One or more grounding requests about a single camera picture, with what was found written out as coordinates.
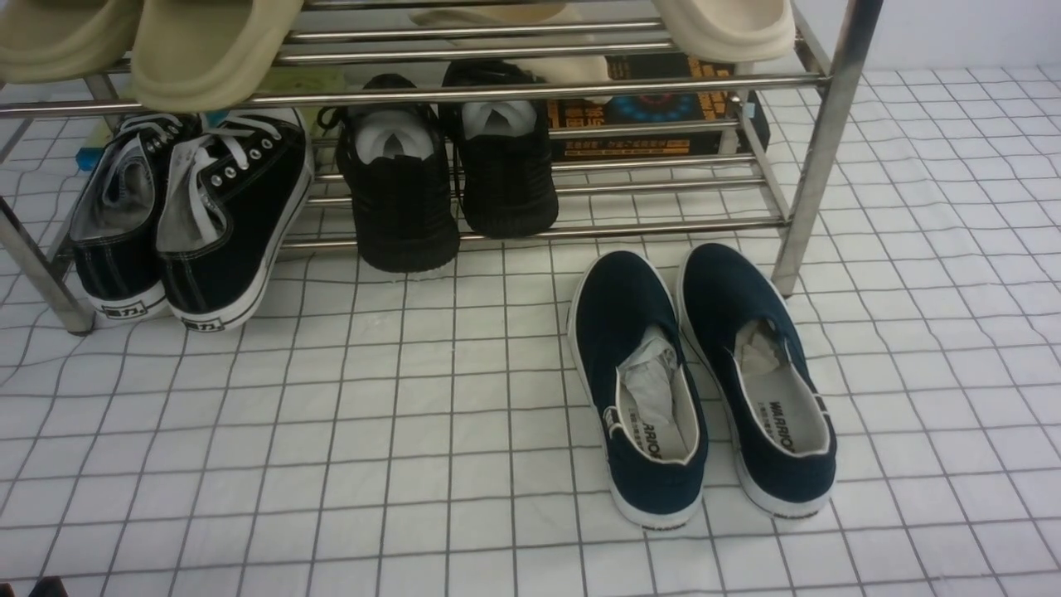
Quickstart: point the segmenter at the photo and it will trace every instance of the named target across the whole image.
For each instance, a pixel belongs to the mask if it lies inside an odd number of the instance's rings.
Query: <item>white grid floor mat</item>
[[[673,279],[708,238],[768,267],[770,232],[474,244],[410,278],[350,253],[284,261],[259,316],[214,336],[162,319],[71,337],[0,251],[0,580],[28,595],[62,575],[72,597],[1056,596],[1061,68],[866,80],[789,301],[839,435],[817,517],[745,499],[706,397],[703,511],[632,527],[562,336],[601,251]],[[764,96],[792,193],[817,99]],[[0,172],[46,244],[91,125],[35,122]],[[561,218],[765,213],[756,195],[573,198]],[[350,228],[317,213],[300,232]]]

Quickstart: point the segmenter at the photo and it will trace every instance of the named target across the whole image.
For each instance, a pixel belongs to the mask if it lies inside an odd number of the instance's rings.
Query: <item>canvas shoe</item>
[[[155,254],[170,155],[201,130],[191,116],[152,113],[122,121],[74,203],[70,244],[92,306],[111,320],[167,311]]]
[[[725,397],[745,493],[780,519],[814,515],[836,477],[836,434],[783,298],[721,244],[693,249],[678,283],[685,336]]]
[[[250,319],[313,175],[309,133],[293,108],[231,110],[177,145],[155,246],[186,328],[221,332]]]
[[[615,506],[647,529],[684,525],[701,504],[708,429],[656,268],[626,250],[594,261],[572,298],[568,340]]]

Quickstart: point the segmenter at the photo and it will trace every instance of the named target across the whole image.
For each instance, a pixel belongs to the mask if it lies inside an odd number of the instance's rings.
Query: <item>slipper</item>
[[[102,70],[133,47],[140,0],[8,0],[0,80],[47,83]]]
[[[653,0],[675,43],[698,58],[725,63],[773,59],[792,51],[789,0]]]
[[[250,96],[302,0],[146,0],[133,47],[136,98],[159,111],[222,109]]]
[[[561,24],[585,20],[578,10],[568,3],[431,8],[414,12],[410,15],[410,18],[420,27]],[[527,45],[566,46],[592,43],[594,36],[577,34],[501,39],[450,39],[449,41],[454,46],[468,48],[515,48],[526,47]],[[587,84],[611,81],[611,77],[608,75],[608,62],[604,56],[512,58],[505,62],[511,63],[520,69],[530,72],[550,83]],[[601,103],[608,101],[608,98],[589,99]]]

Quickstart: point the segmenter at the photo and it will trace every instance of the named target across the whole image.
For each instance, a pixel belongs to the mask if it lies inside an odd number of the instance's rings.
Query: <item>shoe rack leg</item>
[[[94,314],[77,303],[70,294],[70,288],[63,282],[63,273],[52,269],[37,247],[37,243],[25,231],[2,196],[0,196],[0,245],[7,249],[15,263],[30,278],[33,286],[40,292],[40,296],[55,313],[55,317],[63,322],[67,332],[75,336],[85,336],[92,332]]]
[[[792,222],[781,240],[773,267],[773,283],[784,296],[790,296],[796,288],[799,268],[818,218],[818,208],[836,161],[843,126],[851,113],[883,4],[884,0],[848,0],[847,16],[830,70],[831,80],[822,94],[803,172],[793,197]]]
[[[88,87],[88,92],[92,94],[93,100],[118,99],[118,91],[115,90],[114,84],[110,83],[110,76],[106,74],[89,74],[85,77],[85,85]],[[121,117],[118,116],[104,116],[103,120],[111,130],[117,130],[118,124],[122,121]]]

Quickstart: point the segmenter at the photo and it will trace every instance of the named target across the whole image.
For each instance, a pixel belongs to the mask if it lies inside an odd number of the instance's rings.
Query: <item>stainless steel shoe rack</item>
[[[547,0],[529,0],[543,2]],[[592,2],[594,0],[575,0]],[[452,4],[518,4],[518,0],[454,0]],[[822,50],[806,21],[797,12],[799,33],[796,40],[796,54],[800,58],[805,72],[779,74],[742,74],[726,78],[681,78],[681,80],[647,80],[616,81],[606,84],[541,84],[527,86],[498,87],[451,87],[421,88],[416,90],[372,90],[351,91],[328,94],[301,95],[256,95],[245,104],[247,107],[264,106],[343,106],[351,104],[367,104],[388,101],[411,102],[465,102],[485,99],[541,99],[541,98],[582,98],[654,94],[671,92],[725,91],[729,93],[729,118],[707,123],[672,123],[607,126],[585,129],[563,130],[555,137],[578,138],[587,136],[608,135],[650,135],[664,129],[668,131],[717,130],[723,133],[723,150],[719,155],[706,157],[665,157],[641,159],[615,159],[609,161],[592,161],[585,163],[557,163],[556,171],[608,171],[636,170],[643,168],[675,168],[703,166],[706,178],[680,179],[663,181],[637,181],[589,186],[561,186],[557,190],[561,195],[561,212],[563,195],[590,195],[598,193],[637,194],[640,192],[678,192],[702,189],[732,189],[759,187],[767,197],[768,216],[709,218],[676,221],[671,223],[648,223],[630,225],[557,227],[538,236],[543,239],[570,238],[606,238],[627,236],[657,233],[693,233],[709,231],[748,230],[758,228],[776,228],[780,231],[782,242],[773,269],[773,281],[784,295],[790,295],[795,287],[800,264],[811,238],[811,229],[818,215],[818,207],[825,191],[825,183],[832,171],[836,152],[840,143],[843,126],[847,122],[855,89],[862,76],[863,66],[869,51],[873,30],[884,0],[848,0],[847,15],[835,54],[830,57]],[[366,11],[372,8],[413,8],[433,6],[440,2],[405,1],[405,0],[316,0],[308,2],[306,11]],[[555,25],[511,25],[511,27],[474,27],[474,28],[437,28],[437,29],[402,29],[377,31],[342,31],[342,32],[292,32],[288,37],[289,51],[281,51],[276,59],[278,66],[297,65],[352,65],[352,64],[394,64],[413,62],[449,62],[456,58],[505,58],[505,57],[545,57],[571,55],[601,55],[623,53],[649,53],[674,51],[673,42],[666,40],[631,41],[643,38],[641,34],[653,33],[664,35],[665,28],[658,19],[606,20],[581,22],[576,24]],[[592,33],[598,41],[584,45],[535,46],[535,35],[562,35],[574,33]],[[387,50],[387,51],[312,51],[315,45],[356,45],[363,42],[402,42],[453,38],[519,38],[526,45],[518,48],[492,47],[475,49],[447,50]],[[85,78],[93,100],[21,103],[0,105],[0,118],[22,119],[15,138],[5,148],[10,150],[29,126],[34,118],[49,117],[85,117],[102,116],[114,126],[117,116],[131,112],[142,112],[145,109],[135,101],[119,100],[110,82],[110,74],[128,71],[128,63],[120,63],[105,73]],[[803,169],[790,204],[785,199],[770,163],[766,159],[764,148],[758,142],[742,99],[748,90],[765,90],[794,87],[813,87],[821,95],[821,105],[811,137],[810,147]],[[736,153],[737,130],[748,131],[746,137],[751,145],[747,154]],[[708,168],[744,164],[752,166],[758,174],[751,176],[712,176]],[[337,174],[318,174],[323,182],[338,181]],[[349,204],[346,196],[314,196],[310,205],[345,206]],[[44,296],[58,319],[71,334],[84,335],[92,330],[92,314],[77,303],[70,293],[64,278],[66,277],[70,257],[68,250],[67,226],[64,225],[58,236],[51,244],[48,253],[44,253],[32,236],[27,232],[8,205],[0,197],[0,244],[12,254],[22,271],[30,278]],[[479,234],[465,234],[463,240],[481,240]],[[348,248],[356,245],[355,238],[327,240],[292,240],[288,239],[285,250],[323,250]]]

